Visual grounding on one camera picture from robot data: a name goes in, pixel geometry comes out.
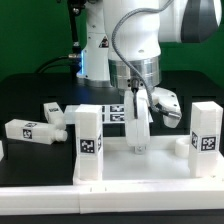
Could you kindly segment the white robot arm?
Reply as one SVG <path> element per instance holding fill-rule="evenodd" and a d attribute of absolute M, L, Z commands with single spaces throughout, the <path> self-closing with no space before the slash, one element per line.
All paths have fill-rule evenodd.
<path fill-rule="evenodd" d="M 113 86 L 124 96 L 126 142 L 142 154 L 150 113 L 170 128 L 182 114 L 175 93 L 160 88 L 161 42 L 201 43 L 221 22 L 221 0 L 87 0 L 87 45 L 80 82 Z"/>

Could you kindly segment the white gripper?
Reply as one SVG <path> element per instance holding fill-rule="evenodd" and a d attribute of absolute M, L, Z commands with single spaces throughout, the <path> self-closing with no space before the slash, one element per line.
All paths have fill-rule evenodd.
<path fill-rule="evenodd" d="M 127 90 L 124 94 L 124 120 L 125 137 L 129 146 L 134 147 L 136 154 L 145 154 L 150 143 L 150 128 L 152 122 L 149 112 L 150 103 L 146 90 L 137 92 L 137 105 L 134 105 L 134 94 Z M 155 87 L 152 92 L 155 105 L 160 105 L 162 110 L 168 112 L 163 116 L 163 122 L 167 127 L 175 128 L 182 117 L 180 105 L 174 92 Z"/>

